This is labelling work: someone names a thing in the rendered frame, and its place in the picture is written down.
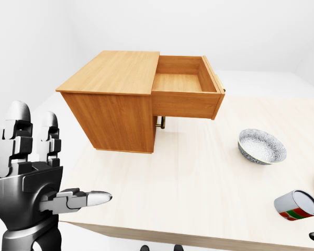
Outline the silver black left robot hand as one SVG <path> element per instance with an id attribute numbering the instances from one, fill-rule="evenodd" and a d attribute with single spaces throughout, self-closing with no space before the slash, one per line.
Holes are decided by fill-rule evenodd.
<path id="1" fill-rule="evenodd" d="M 39 160 L 30 162 L 32 152 L 31 115 L 26 103 L 12 102 L 0 130 L 0 219 L 9 231 L 33 227 L 52 215 L 76 212 L 112 199 L 104 191 L 61 191 L 63 167 L 56 115 L 47 111 L 37 138 Z"/>

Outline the wooden cabinet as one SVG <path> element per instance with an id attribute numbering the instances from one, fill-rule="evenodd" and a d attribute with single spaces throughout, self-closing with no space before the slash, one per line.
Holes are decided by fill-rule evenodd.
<path id="1" fill-rule="evenodd" d="M 152 153 L 159 52 L 102 51 L 56 91 L 98 150 Z"/>

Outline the open wooden drawer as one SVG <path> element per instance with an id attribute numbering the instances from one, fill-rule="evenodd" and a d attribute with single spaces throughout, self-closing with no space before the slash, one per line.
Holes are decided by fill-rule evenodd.
<path id="1" fill-rule="evenodd" d="M 153 115 L 213 120 L 224 96 L 205 56 L 159 56 L 152 86 Z"/>

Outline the patterned grey white bowl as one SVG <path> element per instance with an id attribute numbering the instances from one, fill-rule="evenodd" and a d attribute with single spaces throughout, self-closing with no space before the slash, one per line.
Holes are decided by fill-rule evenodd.
<path id="1" fill-rule="evenodd" d="M 246 159 L 261 165 L 280 163 L 287 157 L 283 143 L 259 129 L 242 130 L 238 137 L 238 148 Z"/>

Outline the tin with red green label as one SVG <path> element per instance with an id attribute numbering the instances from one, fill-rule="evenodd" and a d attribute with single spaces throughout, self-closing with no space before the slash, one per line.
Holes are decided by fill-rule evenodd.
<path id="1" fill-rule="evenodd" d="M 274 200 L 276 211 L 289 221 L 314 216 L 314 197 L 303 190 L 293 190 Z"/>

